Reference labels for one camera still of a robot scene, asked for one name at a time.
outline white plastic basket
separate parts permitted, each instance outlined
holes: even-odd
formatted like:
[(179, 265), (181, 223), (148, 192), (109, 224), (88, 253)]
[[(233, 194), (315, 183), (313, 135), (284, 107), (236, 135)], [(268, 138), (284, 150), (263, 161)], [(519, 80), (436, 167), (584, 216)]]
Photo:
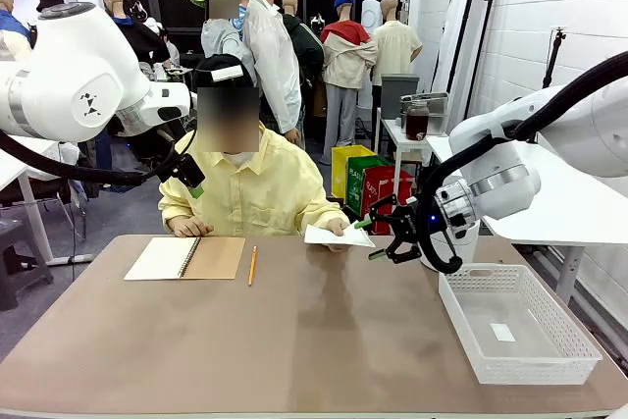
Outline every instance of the white plastic basket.
[(602, 359), (526, 266), (463, 265), (439, 294), (482, 384), (582, 385)]

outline pencil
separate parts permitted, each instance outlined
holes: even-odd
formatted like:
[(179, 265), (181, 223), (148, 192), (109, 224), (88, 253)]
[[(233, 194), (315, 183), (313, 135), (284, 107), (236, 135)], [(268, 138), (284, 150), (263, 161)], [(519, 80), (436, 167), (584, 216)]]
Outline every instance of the pencil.
[(248, 273), (248, 285), (253, 285), (253, 277), (255, 277), (255, 261), (257, 260), (257, 246), (253, 246), (253, 254), (251, 255), (251, 270)]

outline spiral binding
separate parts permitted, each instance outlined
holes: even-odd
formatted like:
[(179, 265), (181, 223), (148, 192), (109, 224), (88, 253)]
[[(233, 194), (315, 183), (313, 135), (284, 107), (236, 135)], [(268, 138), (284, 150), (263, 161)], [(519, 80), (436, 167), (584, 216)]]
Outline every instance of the spiral binding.
[(183, 261), (181, 268), (179, 269), (179, 278), (185, 275), (185, 271), (187, 270), (187, 267), (189, 267), (189, 263), (192, 261), (192, 257), (194, 256), (194, 252), (196, 252), (196, 247), (198, 247), (199, 243), (200, 243), (200, 237), (197, 237), (196, 241), (192, 245), (192, 248), (189, 250), (189, 253), (187, 254), (185, 260)]

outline person's hand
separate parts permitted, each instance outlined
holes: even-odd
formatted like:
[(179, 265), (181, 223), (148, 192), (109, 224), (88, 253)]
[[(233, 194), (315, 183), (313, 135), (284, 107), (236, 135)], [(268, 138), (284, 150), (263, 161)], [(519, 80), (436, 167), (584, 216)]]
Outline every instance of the person's hand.
[(293, 128), (292, 130), (288, 131), (287, 133), (284, 134), (284, 136), (286, 137), (288, 141), (290, 141), (292, 144), (295, 144), (297, 146), (301, 140), (301, 136), (296, 128)]
[[(349, 223), (343, 218), (334, 218), (327, 223), (325, 229), (327, 231), (331, 231), (336, 236), (342, 236), (344, 235), (344, 228), (346, 228), (347, 226), (349, 226)], [(348, 248), (348, 246), (345, 244), (328, 244), (327, 246), (332, 252), (344, 252)]]
[(168, 226), (176, 237), (207, 236), (214, 231), (213, 226), (206, 225), (195, 216), (176, 216), (168, 220)]

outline person's right hand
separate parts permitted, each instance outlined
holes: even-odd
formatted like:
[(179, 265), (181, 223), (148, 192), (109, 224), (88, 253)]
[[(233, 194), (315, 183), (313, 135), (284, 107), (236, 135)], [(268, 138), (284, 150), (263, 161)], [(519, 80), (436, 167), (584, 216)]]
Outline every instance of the person's right hand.
[(207, 236), (214, 231), (213, 226), (206, 225), (195, 216), (176, 216), (168, 220), (168, 226), (176, 237)]
[(288, 141), (290, 141), (292, 144), (296, 144), (297, 146), (301, 140), (301, 136), (296, 128), (293, 128), (292, 130), (288, 131), (287, 133), (284, 134), (284, 136), (286, 137)]

